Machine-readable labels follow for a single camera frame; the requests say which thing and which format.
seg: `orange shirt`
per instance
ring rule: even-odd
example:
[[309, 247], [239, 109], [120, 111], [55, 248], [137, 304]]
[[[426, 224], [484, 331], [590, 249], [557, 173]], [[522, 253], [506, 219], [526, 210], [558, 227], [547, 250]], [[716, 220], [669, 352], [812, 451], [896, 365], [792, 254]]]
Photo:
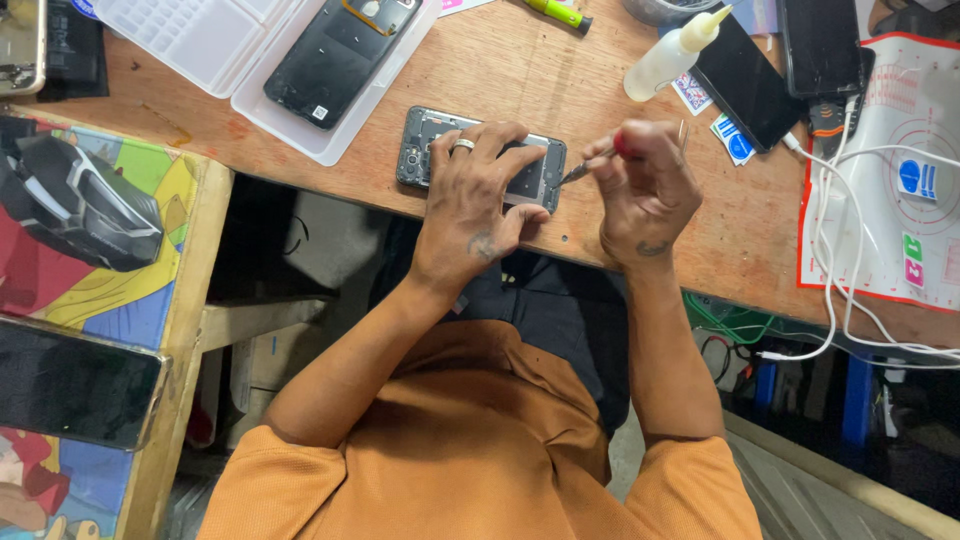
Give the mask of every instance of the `orange shirt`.
[[244, 435], [199, 538], [761, 537], [722, 439], [648, 449], [625, 504], [604, 489], [607, 442], [565, 360], [504, 322], [447, 323], [339, 450]]

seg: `tattoo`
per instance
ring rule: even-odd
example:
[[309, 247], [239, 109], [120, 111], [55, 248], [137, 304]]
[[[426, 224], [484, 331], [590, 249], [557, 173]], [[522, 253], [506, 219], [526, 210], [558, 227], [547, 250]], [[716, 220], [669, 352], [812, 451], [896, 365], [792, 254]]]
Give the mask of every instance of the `tattoo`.
[[659, 246], [648, 246], [646, 240], [640, 240], [640, 243], [636, 245], [636, 252], [644, 257], [653, 257], [665, 252], [668, 245], [670, 245], [670, 242], [666, 240], [663, 240], [663, 243]]
[[487, 261], [499, 258], [504, 251], [506, 250], [493, 245], [493, 234], [490, 231], [481, 231], [467, 242], [467, 255], [476, 254]]

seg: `green tool handle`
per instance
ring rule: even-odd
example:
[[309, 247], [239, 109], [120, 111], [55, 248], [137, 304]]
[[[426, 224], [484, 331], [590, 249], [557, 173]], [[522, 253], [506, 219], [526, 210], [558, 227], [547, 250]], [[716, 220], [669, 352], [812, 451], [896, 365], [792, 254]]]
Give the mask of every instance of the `green tool handle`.
[[584, 17], [583, 15], [573, 11], [563, 4], [557, 3], [556, 0], [523, 0], [527, 3], [528, 6], [537, 10], [538, 12], [543, 13], [544, 15], [553, 17], [563, 24], [568, 24], [573, 28], [577, 29], [580, 34], [586, 36], [587, 30], [590, 29], [590, 23], [593, 22], [592, 17]]

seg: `plastic bottle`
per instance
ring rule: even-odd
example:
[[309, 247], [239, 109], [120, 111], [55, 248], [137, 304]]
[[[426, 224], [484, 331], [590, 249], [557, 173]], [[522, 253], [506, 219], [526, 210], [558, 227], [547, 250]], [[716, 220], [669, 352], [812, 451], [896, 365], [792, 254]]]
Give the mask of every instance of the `plastic bottle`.
[[647, 101], [693, 67], [700, 51], [720, 34], [720, 21], [733, 9], [697, 13], [682, 28], [671, 30], [623, 76], [623, 89], [634, 101]]

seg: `concrete floor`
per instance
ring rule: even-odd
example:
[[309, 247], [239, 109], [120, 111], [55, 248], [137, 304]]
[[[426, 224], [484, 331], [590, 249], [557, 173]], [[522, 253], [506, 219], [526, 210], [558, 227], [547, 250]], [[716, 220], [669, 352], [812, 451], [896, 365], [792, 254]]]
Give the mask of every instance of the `concrete floor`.
[[[324, 314], [319, 336], [302, 344], [319, 352], [366, 314], [390, 216], [306, 192], [299, 196], [296, 216], [303, 220], [306, 233], [300, 224], [291, 228], [286, 251], [298, 240], [300, 245], [288, 256], [290, 262], [320, 284], [340, 289], [340, 299]], [[711, 365], [711, 371], [718, 373], [722, 361], [722, 356], [708, 358], [708, 363], [716, 364]], [[620, 501], [636, 478], [644, 450], [640, 425], [631, 406], [627, 422], [610, 444], [612, 480], [607, 489]]]

